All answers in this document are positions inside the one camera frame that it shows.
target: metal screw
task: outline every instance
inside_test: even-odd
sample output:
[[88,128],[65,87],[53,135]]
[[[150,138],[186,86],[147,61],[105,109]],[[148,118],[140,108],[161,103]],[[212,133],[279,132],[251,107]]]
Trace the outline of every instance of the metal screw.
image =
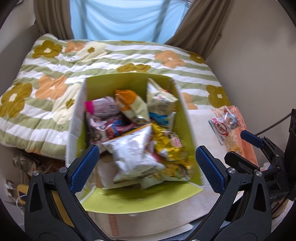
[[262,172],[256,171],[256,175],[259,176],[259,177],[261,177],[262,176]]
[[34,172],[33,172],[33,176],[38,176],[39,173],[40,173],[39,171],[34,171]]
[[60,173],[64,173],[64,172],[66,172],[67,171],[67,168],[66,167],[61,167],[60,169],[59,169],[59,172]]
[[228,172],[234,174],[236,170],[233,167],[228,168]]

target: brown curtain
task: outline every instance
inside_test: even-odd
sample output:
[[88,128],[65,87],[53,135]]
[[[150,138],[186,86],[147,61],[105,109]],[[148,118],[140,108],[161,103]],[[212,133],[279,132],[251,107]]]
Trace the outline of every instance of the brown curtain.
[[206,59],[222,36],[234,0],[193,0],[173,37],[165,44]]
[[58,39],[74,39],[70,0],[34,0],[34,12],[42,35],[50,33]]

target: blue gripper pad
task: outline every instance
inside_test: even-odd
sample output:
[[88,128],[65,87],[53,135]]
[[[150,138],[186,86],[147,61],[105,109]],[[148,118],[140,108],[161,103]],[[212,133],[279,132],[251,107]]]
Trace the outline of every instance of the blue gripper pad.
[[214,192],[223,194],[228,182],[226,167],[205,146],[196,149],[195,158]]
[[251,132],[248,132],[246,130],[242,131],[240,134],[240,137],[245,140],[246,142],[249,142],[251,145],[257,147],[257,148],[263,148],[264,143],[263,140]]
[[70,190],[73,194],[82,190],[92,170],[97,164],[99,156],[99,148],[96,145],[91,145],[81,157],[76,158],[70,165],[68,174],[71,179]]

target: cable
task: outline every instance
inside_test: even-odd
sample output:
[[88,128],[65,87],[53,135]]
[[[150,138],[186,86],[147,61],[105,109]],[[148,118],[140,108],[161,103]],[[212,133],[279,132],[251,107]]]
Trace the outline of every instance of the cable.
[[16,203],[16,205],[17,205],[17,209],[24,215],[24,212],[20,209],[20,207],[19,207],[19,205],[18,205],[18,200],[20,199],[20,198],[22,198],[22,197],[25,197],[26,196],[26,194],[24,194],[24,195],[22,195],[22,196],[19,196],[18,198],[17,198],[17,200],[15,201],[15,203]]
[[283,122],[283,121],[284,121],[285,119],[287,119],[289,116],[291,116],[291,113],[288,114],[288,115],[286,115],[284,118],[280,119],[278,122],[274,123],[274,124],[271,125],[270,127],[264,129],[263,131],[258,132],[258,133],[255,134],[255,135],[256,135],[256,136],[259,136],[259,135],[261,135],[262,133],[264,133],[264,132],[270,130],[271,128],[273,128],[273,127],[277,126],[278,124],[280,124],[281,122]]

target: pink snack package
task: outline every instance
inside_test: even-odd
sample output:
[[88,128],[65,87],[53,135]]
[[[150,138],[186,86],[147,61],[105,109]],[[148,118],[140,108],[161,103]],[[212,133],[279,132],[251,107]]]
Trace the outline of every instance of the pink snack package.
[[110,96],[105,98],[86,101],[85,108],[87,112],[100,118],[107,119],[108,117],[118,115],[120,113],[114,99]]
[[227,107],[224,107],[224,115],[222,117],[209,119],[209,123],[221,145],[233,129],[241,126],[235,115]]
[[121,136],[123,133],[138,127],[133,123],[126,123],[123,114],[112,116],[106,120],[101,117],[86,112],[92,143],[98,144],[115,137]]

